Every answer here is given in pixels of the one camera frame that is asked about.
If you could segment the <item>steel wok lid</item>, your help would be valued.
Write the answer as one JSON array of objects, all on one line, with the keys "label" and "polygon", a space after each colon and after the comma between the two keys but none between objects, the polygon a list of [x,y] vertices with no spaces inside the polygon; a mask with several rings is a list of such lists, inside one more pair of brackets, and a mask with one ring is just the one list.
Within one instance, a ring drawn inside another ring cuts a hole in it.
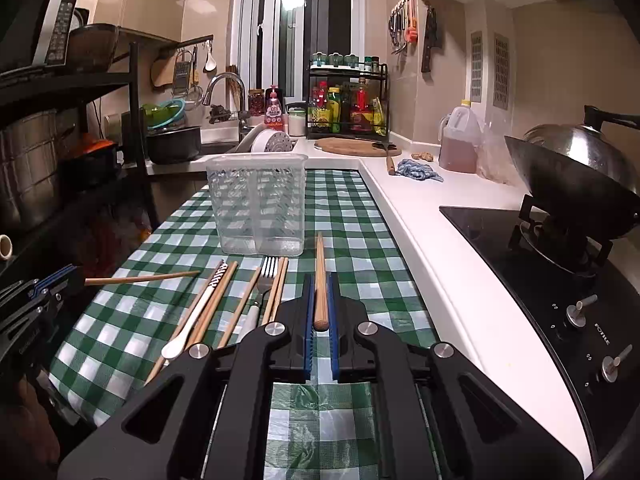
[{"label": "steel wok lid", "polygon": [[638,172],[634,164],[605,139],[602,132],[605,122],[639,129],[638,115],[616,114],[585,105],[580,125],[538,125],[525,133],[524,140],[580,162],[626,188],[634,188]]}]

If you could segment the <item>black spice rack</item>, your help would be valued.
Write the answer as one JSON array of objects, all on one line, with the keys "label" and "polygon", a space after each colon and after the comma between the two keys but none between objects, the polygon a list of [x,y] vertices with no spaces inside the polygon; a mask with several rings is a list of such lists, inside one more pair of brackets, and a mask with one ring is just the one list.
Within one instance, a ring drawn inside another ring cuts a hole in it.
[{"label": "black spice rack", "polygon": [[388,67],[376,56],[311,55],[306,79],[306,135],[386,139],[390,133]]}]

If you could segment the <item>blue rag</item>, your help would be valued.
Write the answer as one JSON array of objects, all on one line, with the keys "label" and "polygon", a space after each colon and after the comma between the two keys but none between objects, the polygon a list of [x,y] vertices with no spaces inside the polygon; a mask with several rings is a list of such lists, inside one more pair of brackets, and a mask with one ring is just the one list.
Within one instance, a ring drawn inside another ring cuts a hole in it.
[{"label": "blue rag", "polygon": [[398,162],[395,172],[400,176],[416,181],[434,180],[436,182],[442,182],[444,180],[429,164],[408,158]]}]

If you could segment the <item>round wooden cutting board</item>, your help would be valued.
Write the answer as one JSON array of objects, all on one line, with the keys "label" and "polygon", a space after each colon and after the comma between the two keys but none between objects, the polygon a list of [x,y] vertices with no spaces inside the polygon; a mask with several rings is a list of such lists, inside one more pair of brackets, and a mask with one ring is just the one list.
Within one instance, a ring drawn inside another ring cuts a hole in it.
[{"label": "round wooden cutting board", "polygon": [[325,153],[345,156],[395,157],[401,154],[401,149],[393,143],[361,139],[324,138],[314,142],[314,147]]}]

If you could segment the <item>hanging cleaver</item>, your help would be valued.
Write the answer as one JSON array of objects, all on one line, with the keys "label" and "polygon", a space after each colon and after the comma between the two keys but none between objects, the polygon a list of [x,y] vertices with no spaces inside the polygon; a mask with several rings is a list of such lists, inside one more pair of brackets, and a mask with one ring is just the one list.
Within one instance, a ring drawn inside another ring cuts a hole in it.
[{"label": "hanging cleaver", "polygon": [[437,12],[434,6],[428,6],[423,35],[421,73],[431,73],[432,50],[439,47]]}]

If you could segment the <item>green and blue basins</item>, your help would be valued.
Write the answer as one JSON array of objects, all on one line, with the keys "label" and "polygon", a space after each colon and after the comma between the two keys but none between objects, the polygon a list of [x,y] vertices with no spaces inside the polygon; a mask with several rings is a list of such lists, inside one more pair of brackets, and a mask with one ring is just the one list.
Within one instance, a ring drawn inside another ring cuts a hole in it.
[{"label": "green and blue basins", "polygon": [[185,108],[186,103],[183,99],[171,99],[160,104],[146,103],[142,105],[149,130],[166,128],[178,122],[183,118]]}]

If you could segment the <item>white striped spoon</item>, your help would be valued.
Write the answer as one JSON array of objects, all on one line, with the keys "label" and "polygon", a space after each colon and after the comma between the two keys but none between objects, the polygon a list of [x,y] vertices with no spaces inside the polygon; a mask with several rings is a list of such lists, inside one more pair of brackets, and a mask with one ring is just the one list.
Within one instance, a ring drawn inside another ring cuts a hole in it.
[{"label": "white striped spoon", "polygon": [[224,272],[228,269],[228,263],[224,262],[226,265],[224,266],[224,270],[219,270],[218,274],[213,278],[213,281],[210,283],[210,289],[203,295],[201,298],[201,302],[195,307],[194,311],[190,315],[190,318],[186,321],[186,325],[183,326],[180,334],[173,340],[169,341],[168,344],[165,344],[162,349],[162,357],[165,360],[173,360],[175,359],[181,352],[183,352],[184,347],[186,346],[186,342],[189,339],[190,333],[193,330],[193,327],[198,320],[198,317],[204,310],[208,300],[220,282]]}]

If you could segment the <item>black shelf unit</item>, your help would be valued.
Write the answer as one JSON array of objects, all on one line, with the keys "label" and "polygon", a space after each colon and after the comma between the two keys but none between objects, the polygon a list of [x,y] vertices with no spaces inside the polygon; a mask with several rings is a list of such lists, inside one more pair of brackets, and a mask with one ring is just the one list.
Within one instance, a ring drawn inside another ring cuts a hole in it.
[{"label": "black shelf unit", "polygon": [[139,49],[120,72],[1,87],[1,278],[114,272],[160,222],[144,159]]}]

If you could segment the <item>pink dish soap bottle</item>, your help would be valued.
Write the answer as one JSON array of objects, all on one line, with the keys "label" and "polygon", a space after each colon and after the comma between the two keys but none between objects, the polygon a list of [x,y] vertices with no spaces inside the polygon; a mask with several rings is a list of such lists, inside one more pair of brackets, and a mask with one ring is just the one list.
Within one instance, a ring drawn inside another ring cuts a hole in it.
[{"label": "pink dish soap bottle", "polygon": [[268,100],[266,101],[264,124],[272,130],[282,131],[284,127],[282,106],[278,97],[276,86],[272,86],[268,91]]}]

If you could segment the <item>white lidded jar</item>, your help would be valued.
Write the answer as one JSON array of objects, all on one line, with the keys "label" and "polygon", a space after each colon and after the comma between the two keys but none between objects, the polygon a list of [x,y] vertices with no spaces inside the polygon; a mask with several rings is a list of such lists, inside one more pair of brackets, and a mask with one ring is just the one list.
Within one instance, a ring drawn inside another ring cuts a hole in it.
[{"label": "white lidded jar", "polygon": [[286,114],[288,114],[288,135],[292,138],[304,136],[307,128],[307,104],[305,102],[288,103]]}]

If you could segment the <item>white handled fork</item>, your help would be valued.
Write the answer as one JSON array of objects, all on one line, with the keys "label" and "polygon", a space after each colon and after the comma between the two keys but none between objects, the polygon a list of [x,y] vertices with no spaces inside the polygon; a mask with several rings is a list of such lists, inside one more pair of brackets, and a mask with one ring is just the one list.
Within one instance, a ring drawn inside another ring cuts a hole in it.
[{"label": "white handled fork", "polygon": [[254,304],[248,310],[247,317],[242,325],[239,333],[238,341],[241,341],[249,332],[257,326],[258,314],[262,310],[265,302],[265,296],[273,285],[274,278],[277,275],[279,259],[277,257],[266,257],[262,262],[262,270],[256,284],[257,296]]}]

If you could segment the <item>chrome kitchen faucet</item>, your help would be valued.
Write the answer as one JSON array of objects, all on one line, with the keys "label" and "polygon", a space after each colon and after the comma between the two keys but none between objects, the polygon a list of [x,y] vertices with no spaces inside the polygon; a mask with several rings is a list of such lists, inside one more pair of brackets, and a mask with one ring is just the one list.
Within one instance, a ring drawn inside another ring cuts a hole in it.
[{"label": "chrome kitchen faucet", "polygon": [[[224,102],[226,105],[213,104],[212,97],[217,84],[224,83]],[[235,120],[242,138],[250,131],[248,118],[250,113],[246,104],[246,88],[241,77],[235,72],[223,72],[209,81],[200,103],[208,110],[208,122],[228,122]]]}]

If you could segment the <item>dark bowl on shelf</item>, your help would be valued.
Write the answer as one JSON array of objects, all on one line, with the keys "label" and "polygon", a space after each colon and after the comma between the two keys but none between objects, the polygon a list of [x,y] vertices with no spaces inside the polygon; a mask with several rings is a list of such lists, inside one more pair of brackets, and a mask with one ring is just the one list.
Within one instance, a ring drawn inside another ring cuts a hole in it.
[{"label": "dark bowl on shelf", "polygon": [[76,28],[68,37],[66,66],[76,72],[106,72],[112,65],[118,36],[119,27],[113,24]]}]

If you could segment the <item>metal grater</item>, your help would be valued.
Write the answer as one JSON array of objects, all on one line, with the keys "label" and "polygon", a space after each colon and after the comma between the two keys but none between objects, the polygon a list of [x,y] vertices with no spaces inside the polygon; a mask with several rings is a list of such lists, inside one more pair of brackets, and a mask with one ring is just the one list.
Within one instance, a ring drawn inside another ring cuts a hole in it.
[{"label": "metal grater", "polygon": [[181,49],[176,53],[172,95],[185,98],[191,91],[196,65],[196,48]]}]

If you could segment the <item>white hanging ladle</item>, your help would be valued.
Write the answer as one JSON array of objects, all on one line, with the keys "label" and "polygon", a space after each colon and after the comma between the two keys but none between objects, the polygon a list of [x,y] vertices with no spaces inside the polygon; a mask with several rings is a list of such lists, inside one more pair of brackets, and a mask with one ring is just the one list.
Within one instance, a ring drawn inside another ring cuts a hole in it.
[{"label": "white hanging ladle", "polygon": [[217,69],[217,62],[214,58],[214,40],[209,39],[205,41],[206,59],[203,66],[204,73],[215,73]]}]

